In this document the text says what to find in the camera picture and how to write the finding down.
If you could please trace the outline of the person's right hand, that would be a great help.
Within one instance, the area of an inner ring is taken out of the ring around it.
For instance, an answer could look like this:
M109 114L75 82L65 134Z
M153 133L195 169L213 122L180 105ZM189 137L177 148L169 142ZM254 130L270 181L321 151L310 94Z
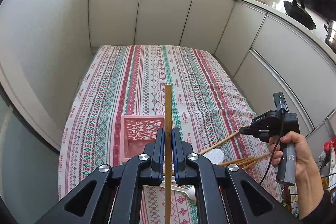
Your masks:
M323 198L324 189L321 176L303 135L291 131L280 137L280 142L295 145L297 155L295 181L298 193L299 219L303 219L316 209Z

